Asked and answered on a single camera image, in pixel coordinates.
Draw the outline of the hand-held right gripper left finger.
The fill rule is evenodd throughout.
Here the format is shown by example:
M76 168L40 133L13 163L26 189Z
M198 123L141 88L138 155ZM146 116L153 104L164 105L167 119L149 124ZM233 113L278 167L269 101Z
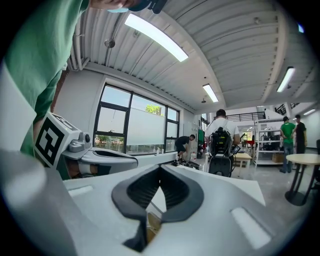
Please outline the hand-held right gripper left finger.
M138 217L126 217L113 201L127 198L127 187L156 170L146 165L111 175L65 181L69 193L66 225L78 256L159 256L158 238L147 243L144 208Z

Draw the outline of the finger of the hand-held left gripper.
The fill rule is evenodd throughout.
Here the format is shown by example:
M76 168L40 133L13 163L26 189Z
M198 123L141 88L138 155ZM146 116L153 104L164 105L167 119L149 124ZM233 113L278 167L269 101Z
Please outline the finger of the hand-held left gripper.
M96 167L98 171L128 171L138 167L138 159L122 152L92 147L81 158L84 164Z

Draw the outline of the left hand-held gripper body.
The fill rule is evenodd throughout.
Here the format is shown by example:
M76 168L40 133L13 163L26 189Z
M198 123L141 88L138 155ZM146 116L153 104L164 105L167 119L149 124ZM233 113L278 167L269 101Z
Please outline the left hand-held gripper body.
M92 147L89 133L51 112L45 114L34 144L34 150L41 160L57 170L62 179L73 179L68 174L66 160L77 160L79 164L84 164L81 158ZM110 170L98 170L95 176L108 174Z

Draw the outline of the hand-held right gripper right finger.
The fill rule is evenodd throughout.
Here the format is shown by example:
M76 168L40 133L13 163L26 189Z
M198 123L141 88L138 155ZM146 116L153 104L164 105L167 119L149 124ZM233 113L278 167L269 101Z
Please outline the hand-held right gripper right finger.
M172 167L204 192L200 208L187 220L164 223L146 248L148 256L277 256L294 238L291 225L227 178Z

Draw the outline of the person's left hand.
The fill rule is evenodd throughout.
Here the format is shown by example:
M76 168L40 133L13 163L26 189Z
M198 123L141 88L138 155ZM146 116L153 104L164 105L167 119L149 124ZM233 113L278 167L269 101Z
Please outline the person's left hand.
M67 159L66 167L71 179L78 179L98 174L98 166L94 164L79 164L77 160Z

